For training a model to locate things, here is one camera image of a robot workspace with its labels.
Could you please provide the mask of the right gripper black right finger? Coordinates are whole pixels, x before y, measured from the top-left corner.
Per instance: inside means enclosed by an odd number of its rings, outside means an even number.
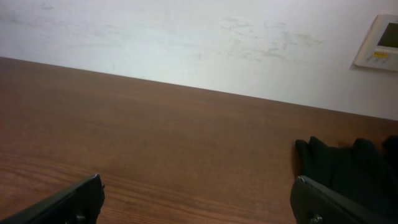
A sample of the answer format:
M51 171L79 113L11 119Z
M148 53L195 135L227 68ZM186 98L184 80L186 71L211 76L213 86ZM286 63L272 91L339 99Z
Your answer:
M290 193L290 205L300 224L391 224L362 205L301 175Z

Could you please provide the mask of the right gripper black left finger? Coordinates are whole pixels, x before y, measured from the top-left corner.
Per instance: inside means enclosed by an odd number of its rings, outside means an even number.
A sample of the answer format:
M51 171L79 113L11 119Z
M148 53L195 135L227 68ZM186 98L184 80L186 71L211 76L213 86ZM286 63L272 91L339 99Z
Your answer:
M1 220L1 224L96 224L104 200L104 185L95 174Z

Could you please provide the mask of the black shorts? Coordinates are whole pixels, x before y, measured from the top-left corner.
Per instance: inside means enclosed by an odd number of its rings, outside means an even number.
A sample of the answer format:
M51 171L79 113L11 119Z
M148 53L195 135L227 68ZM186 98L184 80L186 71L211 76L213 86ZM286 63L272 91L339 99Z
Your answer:
M296 140L295 149L302 175L397 222L397 171L371 141L359 138L337 148L312 136L308 142Z

